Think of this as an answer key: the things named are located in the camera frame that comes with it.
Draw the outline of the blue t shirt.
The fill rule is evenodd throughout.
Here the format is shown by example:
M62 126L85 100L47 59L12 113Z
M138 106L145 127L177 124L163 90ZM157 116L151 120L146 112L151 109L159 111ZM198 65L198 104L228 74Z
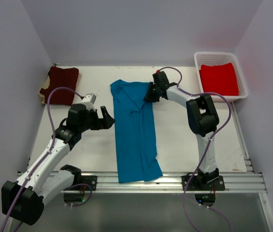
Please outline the blue t shirt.
M147 182L162 176L157 161L153 107L144 101L148 87L148 83L123 80L110 85L120 183Z

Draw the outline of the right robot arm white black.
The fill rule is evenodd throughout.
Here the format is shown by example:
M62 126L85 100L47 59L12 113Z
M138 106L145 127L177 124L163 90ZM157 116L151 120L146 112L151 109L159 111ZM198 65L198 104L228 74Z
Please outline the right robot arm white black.
M217 130L219 117L211 96L184 93L175 82L169 82L164 71L154 73L153 80L149 83L144 100L158 102L160 98L164 98L186 108L189 128L197 138L199 164L195 174L183 176L184 188L189 191L209 190L219 178L212 137Z

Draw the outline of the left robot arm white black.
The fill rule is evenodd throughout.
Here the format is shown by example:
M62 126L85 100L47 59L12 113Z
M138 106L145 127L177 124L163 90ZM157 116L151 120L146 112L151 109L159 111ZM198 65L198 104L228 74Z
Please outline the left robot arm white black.
M44 152L34 164L16 181L6 181L1 188L2 213L28 225L35 224L44 208L61 191L78 189L84 183L81 170L64 165L58 173L50 174L58 163L80 141L87 130L97 131L111 128L115 120L101 107L102 118L97 110L78 103L70 107L68 116L55 130Z

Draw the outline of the dark red folded t shirt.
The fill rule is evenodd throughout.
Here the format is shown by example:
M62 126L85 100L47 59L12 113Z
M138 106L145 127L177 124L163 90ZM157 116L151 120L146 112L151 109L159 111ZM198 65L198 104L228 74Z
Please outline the dark red folded t shirt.
M50 78L49 88L45 90L45 101L47 103L51 92L58 87L67 87L76 90L78 79L80 77L77 68L62 69L51 67L48 76ZM74 93L69 90L57 90L51 97L50 104L71 106L74 99Z

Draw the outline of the beige folded t shirt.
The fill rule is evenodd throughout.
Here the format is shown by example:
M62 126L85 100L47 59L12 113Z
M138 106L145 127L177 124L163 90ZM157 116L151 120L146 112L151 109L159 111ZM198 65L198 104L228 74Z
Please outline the beige folded t shirt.
M49 88L49 85L50 85L50 78L49 76L47 77L45 83L43 84L42 88L40 89L38 95L39 95L39 98L40 98L40 101L42 104L46 104L46 101L45 101L45 90Z

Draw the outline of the white plastic basket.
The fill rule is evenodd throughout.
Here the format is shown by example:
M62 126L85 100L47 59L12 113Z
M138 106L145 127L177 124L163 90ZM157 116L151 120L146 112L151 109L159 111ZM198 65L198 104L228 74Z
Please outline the white plastic basket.
M194 54L195 66L197 69L197 78L201 93L204 93L204 85L201 81L201 66L206 65L209 67L222 66L228 63L233 65L234 73L237 81L238 95L224 95L229 102L234 102L239 99L244 99L248 96L248 89L246 81L240 67L237 57L232 53L227 52L196 52Z

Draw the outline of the bright red t shirt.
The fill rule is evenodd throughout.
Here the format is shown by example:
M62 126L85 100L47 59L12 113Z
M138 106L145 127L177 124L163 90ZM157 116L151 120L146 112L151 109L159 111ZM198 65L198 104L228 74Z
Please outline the bright red t shirt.
M204 92L216 92L223 96L238 96L238 84L231 63L216 66L201 65L200 78Z

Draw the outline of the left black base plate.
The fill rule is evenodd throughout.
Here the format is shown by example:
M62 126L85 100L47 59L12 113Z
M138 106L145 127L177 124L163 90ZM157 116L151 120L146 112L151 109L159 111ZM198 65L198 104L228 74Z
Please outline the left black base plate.
M77 184L87 184L91 187L93 191L95 191L97 186L97 179L98 178L96 175L82 175L80 180L78 180L75 184L72 184L71 187L68 187L65 190L74 190L80 192L90 191L89 187L87 186L76 186Z

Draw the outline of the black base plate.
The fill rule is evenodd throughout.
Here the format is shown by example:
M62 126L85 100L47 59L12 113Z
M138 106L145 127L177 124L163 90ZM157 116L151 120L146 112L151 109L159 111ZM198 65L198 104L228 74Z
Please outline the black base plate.
M188 173L181 176L183 190L187 186L187 191L211 191L218 190L224 191L225 184L223 176L210 173L210 174L196 174Z
M82 175L80 180L78 180L75 184L72 184L71 187L68 187L65 190L74 190L80 192L90 191L89 187L87 186L76 186L77 184L87 184L91 187L93 191L95 191L97 186L97 179L98 178L96 175Z

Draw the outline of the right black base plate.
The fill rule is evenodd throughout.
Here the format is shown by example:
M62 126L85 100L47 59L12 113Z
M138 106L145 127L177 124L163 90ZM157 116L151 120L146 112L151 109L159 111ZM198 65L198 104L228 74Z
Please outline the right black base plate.
M225 184L223 176L210 173L210 174L196 174L188 173L181 176L183 190L187 186L187 191L211 191L218 190L224 191Z

